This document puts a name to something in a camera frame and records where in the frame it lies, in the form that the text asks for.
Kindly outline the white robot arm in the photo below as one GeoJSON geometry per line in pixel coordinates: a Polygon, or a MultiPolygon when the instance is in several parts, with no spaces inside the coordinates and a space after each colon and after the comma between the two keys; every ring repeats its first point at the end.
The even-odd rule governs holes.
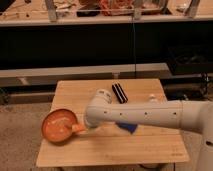
{"type": "Polygon", "coordinates": [[[84,123],[88,128],[102,122],[142,124],[181,129],[202,135],[196,171],[213,170],[213,102],[148,101],[113,104],[111,93],[98,89],[86,107],[84,123]]]}

